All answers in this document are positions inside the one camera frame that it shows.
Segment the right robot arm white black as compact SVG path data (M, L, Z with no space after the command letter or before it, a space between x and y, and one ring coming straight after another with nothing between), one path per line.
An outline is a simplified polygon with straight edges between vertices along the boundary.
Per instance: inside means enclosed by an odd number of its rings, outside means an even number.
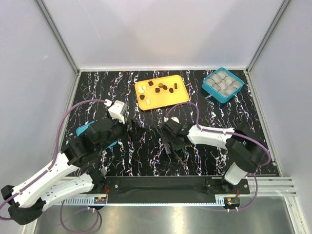
M256 173L265 164L266 158L271 159L264 143L247 127L221 129L190 122L181 124L175 118L169 118L156 129L170 156L178 156L178 151L191 144L226 150L230 163L221 181L221 187L226 193L237 190L239 182L245 176Z

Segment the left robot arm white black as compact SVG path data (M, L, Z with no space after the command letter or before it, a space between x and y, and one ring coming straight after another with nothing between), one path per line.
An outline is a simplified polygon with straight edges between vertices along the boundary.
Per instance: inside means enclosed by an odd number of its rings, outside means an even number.
M111 118L78 127L76 137L62 147L55 160L22 184L1 189L9 205L8 220L25 225L61 200L82 193L102 192L104 173L95 166L101 151L115 146L123 137L135 141L145 131L134 120L121 123Z

